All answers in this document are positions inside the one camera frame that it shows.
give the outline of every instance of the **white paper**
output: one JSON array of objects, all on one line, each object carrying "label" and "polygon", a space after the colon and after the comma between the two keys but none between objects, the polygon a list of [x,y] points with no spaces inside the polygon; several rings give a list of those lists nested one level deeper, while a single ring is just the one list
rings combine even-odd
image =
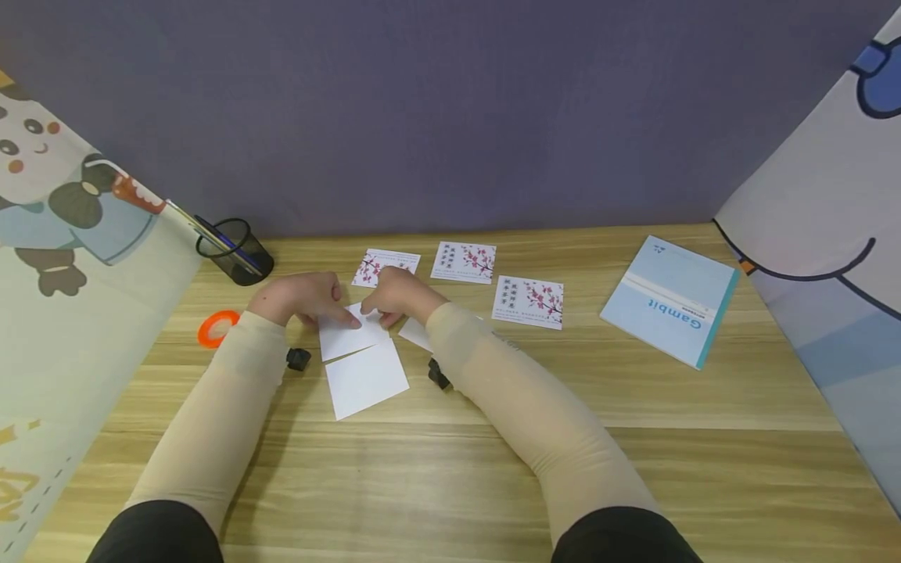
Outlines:
[{"label": "white paper", "polygon": [[426,332],[425,327],[415,319],[407,319],[397,336],[411,341],[420,348],[425,348],[430,352],[434,352],[434,350],[432,350],[432,344],[429,343],[429,333]]},{"label": "white paper", "polygon": [[360,262],[357,273],[350,282],[352,286],[375,287],[378,285],[378,274],[385,266],[397,266],[416,273],[419,266],[418,254],[408,252],[394,252],[393,250],[369,249]]},{"label": "white paper", "polygon": [[378,323],[381,314],[373,311],[371,314],[363,315],[359,312],[360,305],[360,303],[355,303],[345,307],[362,324],[358,329],[338,324],[328,317],[319,318],[319,347],[323,354],[323,361],[363,350],[391,338],[388,331]]},{"label": "white paper", "polygon": [[563,284],[527,277],[497,280],[491,318],[563,330]]},{"label": "white paper", "polygon": [[410,388],[391,340],[325,366],[335,420],[347,418]]},{"label": "white paper", "polygon": [[441,241],[432,277],[490,285],[496,252],[497,247],[485,244]]}]

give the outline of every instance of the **card with cherry blossom print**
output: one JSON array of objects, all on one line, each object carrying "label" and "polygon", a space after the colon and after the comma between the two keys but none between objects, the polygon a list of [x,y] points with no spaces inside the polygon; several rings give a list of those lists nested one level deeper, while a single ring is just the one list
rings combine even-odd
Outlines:
[{"label": "card with cherry blossom print", "polygon": [[562,331],[563,284],[501,276],[491,318]]},{"label": "card with cherry blossom print", "polygon": [[497,247],[485,244],[441,241],[432,277],[474,284],[491,284]]},{"label": "card with cherry blossom print", "polygon": [[378,285],[378,274],[385,266],[397,266],[408,270],[411,274],[416,273],[416,266],[419,265],[418,254],[409,254],[407,252],[394,252],[393,250],[369,249],[360,262],[357,273],[350,283],[352,286],[375,287]]}]

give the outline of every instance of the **pen holder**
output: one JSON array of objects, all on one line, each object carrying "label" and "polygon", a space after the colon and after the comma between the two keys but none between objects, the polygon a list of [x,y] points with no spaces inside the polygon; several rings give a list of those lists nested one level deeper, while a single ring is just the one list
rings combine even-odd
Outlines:
[{"label": "pen holder", "polygon": [[250,232],[250,225],[234,218],[220,221],[214,227],[221,245],[200,237],[195,245],[197,254],[215,262],[239,286],[252,286],[266,279],[275,267],[275,260]]}]

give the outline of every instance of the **light blue booklet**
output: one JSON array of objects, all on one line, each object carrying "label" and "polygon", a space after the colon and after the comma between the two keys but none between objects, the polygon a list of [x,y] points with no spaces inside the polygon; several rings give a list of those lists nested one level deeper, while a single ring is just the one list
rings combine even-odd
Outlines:
[{"label": "light blue booklet", "polygon": [[738,276],[735,268],[648,237],[601,318],[700,369]]}]

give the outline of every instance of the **purple wall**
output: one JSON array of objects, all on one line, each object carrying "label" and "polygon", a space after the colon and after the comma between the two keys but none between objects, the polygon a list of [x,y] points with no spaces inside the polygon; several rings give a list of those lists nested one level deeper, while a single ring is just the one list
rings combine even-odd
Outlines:
[{"label": "purple wall", "polygon": [[29,0],[0,68],[265,235],[699,222],[897,2]]}]

